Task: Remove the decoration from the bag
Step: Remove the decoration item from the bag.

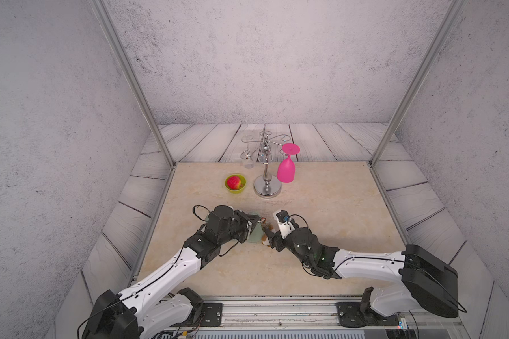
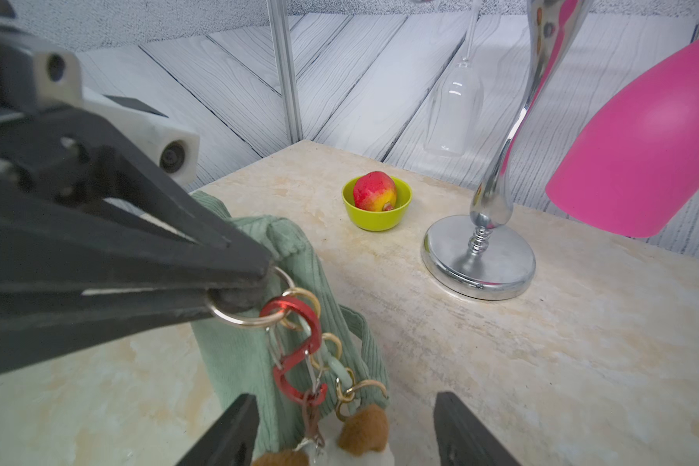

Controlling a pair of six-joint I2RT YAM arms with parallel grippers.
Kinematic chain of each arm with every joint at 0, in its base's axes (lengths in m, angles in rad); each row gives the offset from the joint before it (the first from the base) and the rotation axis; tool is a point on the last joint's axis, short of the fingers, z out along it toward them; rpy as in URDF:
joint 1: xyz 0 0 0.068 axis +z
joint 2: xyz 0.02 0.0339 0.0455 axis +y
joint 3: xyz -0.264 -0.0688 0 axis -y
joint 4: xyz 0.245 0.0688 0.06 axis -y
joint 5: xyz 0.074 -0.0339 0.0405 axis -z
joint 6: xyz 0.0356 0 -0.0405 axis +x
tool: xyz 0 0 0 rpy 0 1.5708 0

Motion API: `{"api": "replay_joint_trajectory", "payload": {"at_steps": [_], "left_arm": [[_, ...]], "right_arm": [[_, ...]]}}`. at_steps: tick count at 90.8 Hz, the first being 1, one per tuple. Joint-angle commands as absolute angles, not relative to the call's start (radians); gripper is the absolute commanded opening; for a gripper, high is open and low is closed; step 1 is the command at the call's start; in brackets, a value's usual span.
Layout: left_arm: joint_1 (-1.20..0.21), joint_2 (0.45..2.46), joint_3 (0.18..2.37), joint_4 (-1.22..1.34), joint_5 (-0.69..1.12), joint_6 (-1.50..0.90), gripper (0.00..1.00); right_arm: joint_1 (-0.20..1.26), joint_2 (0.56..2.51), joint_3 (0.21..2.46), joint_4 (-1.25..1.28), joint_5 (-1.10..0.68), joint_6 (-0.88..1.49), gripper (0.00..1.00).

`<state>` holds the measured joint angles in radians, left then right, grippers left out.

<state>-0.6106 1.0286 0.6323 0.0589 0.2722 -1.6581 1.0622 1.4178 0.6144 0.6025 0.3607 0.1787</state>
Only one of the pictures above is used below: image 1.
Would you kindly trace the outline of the green fabric pouch bag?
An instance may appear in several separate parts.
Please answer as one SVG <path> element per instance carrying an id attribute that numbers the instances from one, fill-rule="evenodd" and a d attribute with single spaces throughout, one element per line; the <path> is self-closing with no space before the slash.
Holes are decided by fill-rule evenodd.
<path id="1" fill-rule="evenodd" d="M 262 228 L 262 216 L 258 212 L 250 212 L 249 216 L 252 221 L 252 228 L 246 242 L 250 244 L 261 244 L 262 236 L 264 235 Z"/>

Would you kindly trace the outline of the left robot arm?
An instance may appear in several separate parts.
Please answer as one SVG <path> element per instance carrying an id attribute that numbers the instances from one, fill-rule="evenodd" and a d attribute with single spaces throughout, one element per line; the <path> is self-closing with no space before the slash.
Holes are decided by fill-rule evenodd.
<path id="1" fill-rule="evenodd" d="M 220 257 L 224 244 L 246 242 L 260 220 L 225 205 L 209 210 L 202 226 L 164 265 L 119 293 L 106 290 L 79 325 L 78 338 L 152 338 L 176 324 L 198 324 L 203 299 L 195 291 L 184 288 L 164 298 Z"/>

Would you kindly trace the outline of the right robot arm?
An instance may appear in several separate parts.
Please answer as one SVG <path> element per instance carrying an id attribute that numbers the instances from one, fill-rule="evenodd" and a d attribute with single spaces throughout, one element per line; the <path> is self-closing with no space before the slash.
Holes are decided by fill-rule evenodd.
<path id="1" fill-rule="evenodd" d="M 386 288 L 366 288 L 363 312 L 380 316 L 425 309 L 454 319 L 462 312 L 458 301 L 458 272 L 424 248 L 408 244 L 403 251 L 361 253 L 319 243 L 306 227 L 282 235 L 265 230 L 271 248 L 289 250 L 306 272 L 329 279 L 366 278 L 386 281 Z"/>

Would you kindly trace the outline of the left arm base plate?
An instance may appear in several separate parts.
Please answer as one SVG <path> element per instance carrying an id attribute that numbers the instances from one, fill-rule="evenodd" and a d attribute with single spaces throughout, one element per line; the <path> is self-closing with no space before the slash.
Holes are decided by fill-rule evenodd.
<path id="1" fill-rule="evenodd" d="M 189 316 L 180 323 L 181 326 L 219 327 L 223 315 L 223 304 L 204 302 L 193 306 Z"/>

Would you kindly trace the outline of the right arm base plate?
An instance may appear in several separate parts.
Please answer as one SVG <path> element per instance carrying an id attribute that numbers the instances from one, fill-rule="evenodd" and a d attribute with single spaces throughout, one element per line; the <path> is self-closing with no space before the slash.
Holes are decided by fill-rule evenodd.
<path id="1" fill-rule="evenodd" d="M 371 309 L 361 310 L 360 302 L 336 303 L 339 325 L 348 329 L 360 329 L 366 326 L 398 326 L 396 315 L 381 316 Z"/>

